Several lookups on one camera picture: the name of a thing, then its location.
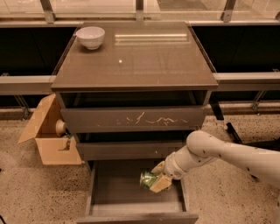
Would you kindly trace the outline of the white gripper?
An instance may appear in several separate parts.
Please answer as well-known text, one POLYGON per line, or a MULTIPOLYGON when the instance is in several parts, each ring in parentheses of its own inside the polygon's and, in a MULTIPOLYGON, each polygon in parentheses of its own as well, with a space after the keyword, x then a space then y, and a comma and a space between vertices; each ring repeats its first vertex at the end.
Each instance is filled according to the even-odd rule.
POLYGON ((155 175, 160 174, 150 187, 150 190, 154 193, 159 193, 170 187, 172 179, 181 180, 186 174, 177 164, 174 152, 170 154, 165 161, 161 161, 157 164, 151 172, 155 175))

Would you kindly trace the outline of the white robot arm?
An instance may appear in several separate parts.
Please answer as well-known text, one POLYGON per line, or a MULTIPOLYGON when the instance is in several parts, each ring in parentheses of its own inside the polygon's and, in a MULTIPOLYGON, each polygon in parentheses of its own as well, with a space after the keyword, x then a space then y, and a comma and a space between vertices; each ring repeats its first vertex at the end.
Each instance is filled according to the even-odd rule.
POLYGON ((159 193, 181 180, 194 168, 219 158, 249 174, 280 188, 280 152, 220 140, 211 134, 196 130, 186 139, 185 146, 170 154, 152 169, 157 176, 150 190, 159 193))

